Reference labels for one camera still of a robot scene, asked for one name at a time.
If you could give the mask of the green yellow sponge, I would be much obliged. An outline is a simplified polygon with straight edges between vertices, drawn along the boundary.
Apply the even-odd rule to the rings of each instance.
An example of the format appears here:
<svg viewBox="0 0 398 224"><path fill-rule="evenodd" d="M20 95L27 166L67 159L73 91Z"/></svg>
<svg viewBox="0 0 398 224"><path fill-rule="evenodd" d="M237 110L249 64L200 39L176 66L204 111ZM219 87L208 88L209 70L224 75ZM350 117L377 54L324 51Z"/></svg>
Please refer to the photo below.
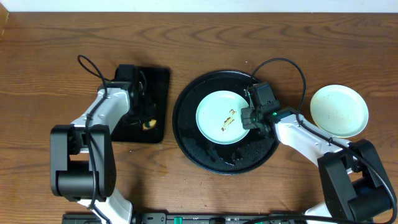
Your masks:
<svg viewBox="0 0 398 224"><path fill-rule="evenodd" d="M142 124L142 130L143 131L148 131L150 129L154 129L157 125L157 120L156 119L151 119L149 121L145 121Z"/></svg>

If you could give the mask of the mint plate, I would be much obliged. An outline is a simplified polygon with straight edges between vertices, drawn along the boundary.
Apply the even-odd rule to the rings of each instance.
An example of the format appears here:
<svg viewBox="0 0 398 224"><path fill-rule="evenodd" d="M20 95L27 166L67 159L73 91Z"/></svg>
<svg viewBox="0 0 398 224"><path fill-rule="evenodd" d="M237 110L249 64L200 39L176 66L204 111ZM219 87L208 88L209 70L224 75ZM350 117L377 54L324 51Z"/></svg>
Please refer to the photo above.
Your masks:
<svg viewBox="0 0 398 224"><path fill-rule="evenodd" d="M320 88L311 99L310 113L320 129L339 138L358 135L369 121L363 97L344 85Z"/></svg>
<svg viewBox="0 0 398 224"><path fill-rule="evenodd" d="M249 133L241 121L241 110L248 106L247 101L235 92L222 90L210 93L197 107L198 129L213 143L236 143Z"/></svg>

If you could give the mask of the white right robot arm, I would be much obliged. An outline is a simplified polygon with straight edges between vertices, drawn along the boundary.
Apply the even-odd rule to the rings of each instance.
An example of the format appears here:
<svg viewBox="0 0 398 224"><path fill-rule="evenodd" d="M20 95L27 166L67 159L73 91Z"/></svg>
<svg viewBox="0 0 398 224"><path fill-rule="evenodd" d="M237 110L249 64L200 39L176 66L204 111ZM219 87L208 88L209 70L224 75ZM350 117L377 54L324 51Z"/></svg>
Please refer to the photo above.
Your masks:
<svg viewBox="0 0 398 224"><path fill-rule="evenodd" d="M390 210L397 220L397 198L374 145L365 139L336 138L309 123L295 110L249 106L241 110L244 129L290 146L313 162L320 174L324 202L303 215L277 215L271 220L306 223L369 223Z"/></svg>

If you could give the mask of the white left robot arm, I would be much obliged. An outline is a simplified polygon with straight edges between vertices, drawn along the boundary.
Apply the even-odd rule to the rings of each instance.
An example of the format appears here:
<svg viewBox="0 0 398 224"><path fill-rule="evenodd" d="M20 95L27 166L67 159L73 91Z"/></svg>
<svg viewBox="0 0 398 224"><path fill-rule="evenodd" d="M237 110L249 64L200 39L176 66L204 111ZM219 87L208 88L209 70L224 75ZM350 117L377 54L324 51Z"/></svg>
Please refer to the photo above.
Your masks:
<svg viewBox="0 0 398 224"><path fill-rule="evenodd" d="M116 190L111 133L139 104L139 81L104 82L90 107L50 132L50 187L92 211L101 223L135 223L133 205Z"/></svg>

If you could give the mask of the black rectangular tray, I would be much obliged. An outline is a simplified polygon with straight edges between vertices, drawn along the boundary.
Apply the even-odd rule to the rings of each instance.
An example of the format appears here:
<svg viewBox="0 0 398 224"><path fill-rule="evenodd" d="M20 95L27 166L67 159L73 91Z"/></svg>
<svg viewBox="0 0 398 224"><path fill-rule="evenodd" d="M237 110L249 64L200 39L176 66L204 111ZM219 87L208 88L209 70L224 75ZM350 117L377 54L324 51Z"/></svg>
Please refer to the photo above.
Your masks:
<svg viewBox="0 0 398 224"><path fill-rule="evenodd" d="M139 81L147 81L147 93L155 106L153 119L157 120L157 125L154 129L143 131L142 124L118 122L111 133L111 139L116 142L157 144L164 138L170 70L165 67L135 67L140 74Z"/></svg>

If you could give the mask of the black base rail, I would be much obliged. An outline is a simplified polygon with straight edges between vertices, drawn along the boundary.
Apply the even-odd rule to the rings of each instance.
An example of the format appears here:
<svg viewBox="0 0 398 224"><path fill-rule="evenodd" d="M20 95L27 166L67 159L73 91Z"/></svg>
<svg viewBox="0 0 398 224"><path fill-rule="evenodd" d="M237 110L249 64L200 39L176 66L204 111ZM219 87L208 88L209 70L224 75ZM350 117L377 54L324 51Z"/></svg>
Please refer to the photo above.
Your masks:
<svg viewBox="0 0 398 224"><path fill-rule="evenodd" d="M167 214L161 212L155 213L139 213L132 212L130 223L141 224L239 224L246 223L251 220L258 220L259 223L313 223L308 220L286 219L286 216L292 214L275 213L270 215L236 215L236 214Z"/></svg>

